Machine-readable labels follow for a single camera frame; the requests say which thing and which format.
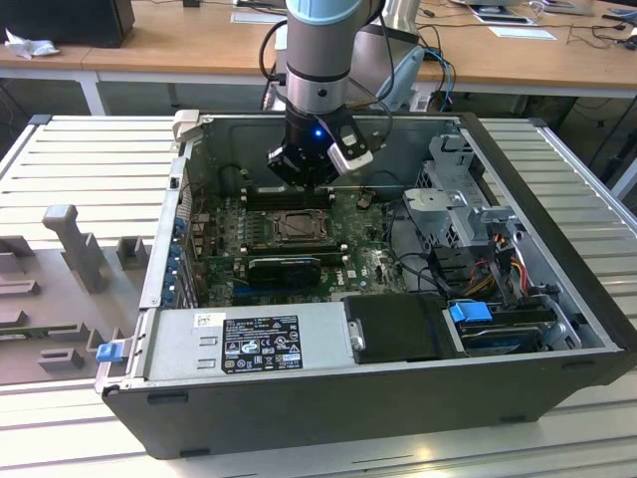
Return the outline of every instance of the yellow wire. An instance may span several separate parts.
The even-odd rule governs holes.
[[[491,275],[488,278],[484,279],[482,282],[476,284],[474,287],[472,287],[469,292],[467,292],[467,296],[471,296],[472,294],[475,294],[477,292],[479,292],[481,289],[483,289],[484,287],[487,287],[492,281],[494,280],[494,276]]]

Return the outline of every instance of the power supply label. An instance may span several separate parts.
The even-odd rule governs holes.
[[[228,319],[223,322],[226,373],[303,368],[299,317]]]

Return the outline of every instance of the workbench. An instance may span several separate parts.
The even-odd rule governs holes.
[[[548,128],[522,119],[484,119],[483,125],[626,316],[637,325],[634,216]],[[99,191],[76,200],[81,217],[97,207],[88,200],[90,197],[109,214],[115,214],[116,206],[137,204],[126,217],[108,217],[116,223],[110,223],[114,224],[110,230],[98,230],[101,245],[133,230],[152,244],[154,232],[136,228],[146,223],[155,225],[156,219],[145,210],[139,210],[139,219],[134,214],[140,203],[157,205],[165,184],[160,180],[161,171],[151,177],[135,171],[141,164],[165,164],[168,154],[177,154],[167,139],[170,132],[170,118],[162,117],[53,117],[48,125],[28,126],[2,161],[0,191],[15,191],[27,181],[19,192],[28,199],[22,207],[29,208],[23,215],[5,214],[0,221],[2,227],[11,229],[13,234],[25,233],[20,217],[39,217],[38,211],[31,209],[42,205],[30,187],[36,180],[53,180],[51,188],[59,191],[58,196],[71,198],[78,191]],[[131,140],[133,135],[146,140]],[[109,159],[97,161],[100,155],[96,151],[104,150],[111,151],[106,155]],[[69,167],[73,164],[80,169],[73,171]],[[125,176],[130,176],[128,183],[122,182]],[[112,179],[110,184],[119,184],[118,191],[96,182],[106,177]],[[488,177],[487,183],[498,200],[506,203],[495,181]],[[83,232],[97,230],[91,221],[80,221],[79,227]],[[50,241],[52,238],[41,236],[44,232],[46,229],[40,226],[31,228],[26,232],[27,239],[35,244]],[[102,403],[93,390],[93,382],[79,379],[1,387],[0,472],[65,478],[120,474],[286,478],[327,473],[342,478],[407,478],[416,473],[445,477],[545,473],[579,478],[634,476],[637,460],[634,370],[611,385],[577,392],[535,423],[174,461],[147,456],[141,444]],[[265,401],[264,406],[277,405]]]
[[[445,57],[456,67],[456,92],[600,98],[632,98],[637,93],[634,52],[614,46],[594,49],[582,41],[566,44],[566,25],[616,24],[600,18],[612,4],[596,2],[596,17],[543,15],[539,23],[556,41],[498,38],[464,7],[451,5],[423,2],[436,17],[419,16],[418,23],[438,25]],[[60,55],[31,61],[2,49],[0,77],[78,82],[93,115],[108,113],[101,82],[265,83],[257,53],[270,25],[231,23],[235,9],[230,5],[202,3],[201,8],[184,9],[180,2],[133,1],[133,8],[133,31],[121,48],[61,45]],[[519,11],[533,18],[529,8]],[[479,26],[459,27],[467,24]],[[577,32],[592,38],[587,31]],[[431,29],[423,34],[435,45]],[[273,60],[271,49],[267,61]],[[440,78],[440,67],[427,63],[420,70],[416,90],[425,95]]]

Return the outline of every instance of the wooden desk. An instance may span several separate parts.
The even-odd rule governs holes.
[[[598,2],[597,17],[544,15],[539,23],[556,41],[498,38],[464,7],[431,5],[437,17],[419,17],[439,25],[446,58],[458,74],[455,91],[526,95],[632,98],[637,93],[637,53],[622,47],[596,50],[581,41],[566,45],[568,28],[548,25],[614,25],[600,15],[612,6]],[[134,1],[133,32],[120,49],[63,47],[57,57],[15,58],[0,50],[0,77],[75,80],[84,90],[91,113],[107,111],[99,82],[150,82],[261,85],[258,50],[270,25],[233,24],[233,8],[202,4],[184,9],[180,2]],[[532,15],[529,8],[521,13]],[[476,27],[453,25],[478,24]],[[590,31],[577,30],[589,40]],[[604,31],[611,36],[626,32]],[[431,29],[423,30],[435,45]],[[267,62],[274,60],[272,47]],[[436,64],[423,65],[417,89],[426,94],[441,78]]]
[[[83,60],[85,69],[261,75],[259,46],[272,25],[230,23],[231,6],[134,1],[133,7],[134,28],[123,47],[93,48]],[[272,48],[269,53],[273,61]]]
[[[33,57],[27,60],[16,57],[6,48],[0,48],[0,68],[43,68],[50,70],[81,70],[82,60],[91,47],[64,46],[57,55]]]
[[[598,50],[571,37],[566,44],[569,28],[566,25],[613,26],[618,22],[604,20],[603,13],[609,13],[613,5],[595,2],[595,17],[576,17],[569,15],[541,15],[537,22],[540,28],[547,30],[557,40],[528,40],[499,38],[487,26],[481,24],[472,15],[465,13],[465,7],[449,8],[427,5],[427,9],[440,18],[418,17],[419,24],[435,24],[437,27],[445,57],[454,64],[457,72],[458,91],[475,91],[480,85],[486,85],[486,91],[502,92],[515,86],[540,89],[572,89],[592,91],[625,90],[627,97],[637,93],[637,53],[621,46]],[[528,7],[516,9],[520,14],[534,19],[533,11]],[[458,15],[444,18],[447,15]],[[454,25],[479,25],[475,27],[454,27]],[[436,38],[431,29],[423,29],[426,41],[435,46]],[[603,45],[595,39],[590,30],[574,29],[573,33]],[[627,30],[600,30],[598,34],[626,38]],[[440,68],[436,65],[423,67],[419,81],[431,81],[440,78]]]

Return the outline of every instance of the metal slatted surface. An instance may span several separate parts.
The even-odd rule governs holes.
[[[59,247],[42,217],[51,204],[75,204],[80,230],[100,245],[136,235],[152,244],[178,154],[171,128],[172,118],[53,117],[0,179],[0,236]]]
[[[637,470],[635,400],[637,373],[628,373],[611,385],[577,392],[537,423],[157,461],[88,386],[0,395],[0,474],[4,469],[11,476],[65,478],[630,477]]]
[[[483,125],[624,314],[637,319],[636,233],[605,188],[583,177],[581,165],[563,145],[551,144],[543,128],[525,120],[486,119]],[[506,204],[493,177],[485,180]]]
[[[94,124],[104,119],[89,117],[83,122],[85,120],[84,127],[87,130],[101,130]],[[155,119],[148,118],[117,121],[138,120],[144,124],[146,121],[155,122]],[[74,117],[56,117],[53,121],[55,127],[73,130],[63,121],[71,123]],[[105,122],[117,130],[116,121],[108,119]],[[525,121],[487,121],[487,126],[491,131],[501,133],[538,134]],[[502,137],[507,142],[512,141],[509,135]],[[148,156],[154,153],[140,153],[139,156],[143,154],[146,156],[139,162],[150,159],[149,162],[154,163]],[[95,164],[135,163],[128,159],[139,156],[130,152],[122,155],[91,152],[87,153],[86,160]],[[537,159],[564,163],[564,158],[555,151],[511,150],[508,156],[515,158],[517,164]],[[23,160],[34,160],[31,152],[21,157]],[[38,161],[47,159],[45,156],[35,157]],[[66,154],[49,157],[65,161],[56,164],[88,164],[79,155],[71,155],[71,158]],[[561,168],[549,170],[563,171]],[[554,182],[537,182],[531,186],[551,213],[590,209],[605,214],[604,207],[600,205],[605,202],[585,181],[577,179],[560,183],[559,187],[554,185]],[[20,205],[37,209],[47,205],[49,197],[61,202],[84,198],[83,205],[87,206],[85,212],[89,216],[91,212],[97,212],[90,207],[119,204],[146,207],[159,204],[163,197],[160,189],[152,188],[111,189],[109,192],[104,190],[99,195],[85,195],[81,190],[3,193],[0,194],[0,207]],[[495,188],[494,192],[502,198]],[[34,210],[33,214],[39,214],[39,211]],[[610,223],[568,222],[560,227],[567,237],[573,239],[580,254],[589,260],[634,255],[635,235],[621,220]],[[612,241],[612,248],[605,245],[609,241]],[[607,275],[600,280],[620,307],[624,310],[633,307],[629,303],[635,302],[637,297],[637,272]],[[117,475],[210,478],[497,478],[524,475],[614,478],[637,475],[637,373],[634,371],[611,385],[577,392],[537,423],[174,461],[157,461],[148,457],[139,442],[102,404],[92,390],[90,380],[84,385],[74,384],[71,387],[59,383],[44,384],[42,390],[38,391],[32,389],[25,392],[23,388],[18,385],[0,392],[0,449],[3,457],[0,460],[0,475],[64,478]],[[266,400],[265,412],[269,406],[277,405]]]

